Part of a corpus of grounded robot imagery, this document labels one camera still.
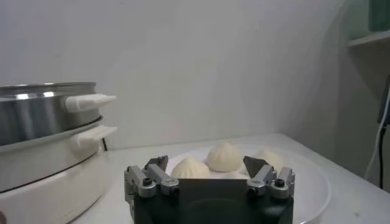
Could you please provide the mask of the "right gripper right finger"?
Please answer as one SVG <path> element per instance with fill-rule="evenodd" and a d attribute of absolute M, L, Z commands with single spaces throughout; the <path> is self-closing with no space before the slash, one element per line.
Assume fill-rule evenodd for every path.
<path fill-rule="evenodd" d="M 284 200 L 293 197 L 295 192 L 295 173 L 289 167 L 282 167 L 277 172 L 264 159 L 249 156 L 243 158 L 245 168 L 250 176 L 247 180 L 247 195 L 262 197 L 269 191 L 271 197 Z"/>

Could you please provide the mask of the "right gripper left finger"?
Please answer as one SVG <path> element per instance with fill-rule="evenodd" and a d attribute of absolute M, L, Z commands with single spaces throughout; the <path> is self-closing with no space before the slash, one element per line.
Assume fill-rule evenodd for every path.
<path fill-rule="evenodd" d="M 180 195 L 179 180 L 169 176 L 165 171 L 169 158 L 167 155 L 151 158 L 141 169 L 129 166 L 124 171 L 125 201 L 130 210 L 134 210 L 136 196 L 153 198 L 157 191 L 163 195 L 177 198 Z"/>

